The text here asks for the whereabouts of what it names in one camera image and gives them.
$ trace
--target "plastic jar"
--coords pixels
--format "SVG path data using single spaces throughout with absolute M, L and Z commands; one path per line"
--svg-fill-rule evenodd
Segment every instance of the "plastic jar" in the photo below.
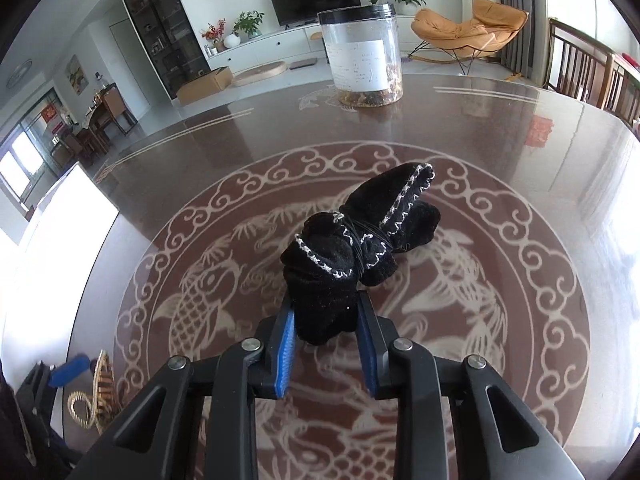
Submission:
M 402 97 L 396 11 L 391 4 L 318 13 L 338 100 L 351 107 L 383 106 Z

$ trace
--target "metal screw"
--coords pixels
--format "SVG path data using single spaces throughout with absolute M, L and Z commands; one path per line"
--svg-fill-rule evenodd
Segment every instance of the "metal screw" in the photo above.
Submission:
M 249 337 L 242 341 L 242 349 L 246 350 L 247 352 L 254 352 L 256 350 L 259 350 L 261 346 L 262 343 L 255 337 Z
M 411 342 L 410 339 L 407 339 L 405 337 L 399 337 L 398 339 L 394 340 L 394 346 L 398 350 L 407 351 L 407 350 L 411 350 L 411 348 L 414 347 L 414 344 Z
M 167 361 L 171 370 L 182 370 L 187 365 L 187 358 L 181 355 L 174 355 Z
M 475 368 L 476 370 L 482 370 L 486 366 L 486 359 L 476 354 L 471 354 L 469 357 L 467 357 L 466 362 L 469 363 L 469 366 Z

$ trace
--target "curtain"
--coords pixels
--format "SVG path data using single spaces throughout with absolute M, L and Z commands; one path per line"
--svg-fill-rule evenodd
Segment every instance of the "curtain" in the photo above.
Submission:
M 533 38 L 535 24 L 534 0 L 502 0 L 505 5 L 526 10 L 529 13 L 527 24 L 520 33 L 502 50 L 500 63 L 520 72 L 525 77 L 531 77 L 533 67 Z

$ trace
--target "black string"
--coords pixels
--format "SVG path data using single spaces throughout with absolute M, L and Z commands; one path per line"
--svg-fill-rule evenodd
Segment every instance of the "black string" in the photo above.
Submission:
M 358 278 L 360 278 L 366 269 L 365 261 L 364 261 L 364 253 L 362 252 L 362 245 L 360 240 L 362 239 L 363 234 L 370 234 L 374 238 L 380 240 L 388 250 L 393 249 L 393 245 L 391 244 L 391 240 L 388 235 L 384 233 L 382 230 L 378 228 L 377 225 L 374 225 L 366 220 L 356 220 L 351 218 L 349 215 L 343 214 L 342 224 L 349 231 L 351 238 L 354 240 L 354 244 L 352 245 L 353 256 L 356 264 L 356 271 L 358 273 Z

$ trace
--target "black jar lid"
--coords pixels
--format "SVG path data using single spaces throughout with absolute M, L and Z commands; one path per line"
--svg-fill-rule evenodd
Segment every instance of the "black jar lid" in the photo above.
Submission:
M 321 25 L 330 25 L 332 23 L 359 22 L 360 20 L 379 20 L 392 18 L 395 15 L 396 10 L 392 4 L 376 4 L 324 10 L 318 12 L 318 21 Z

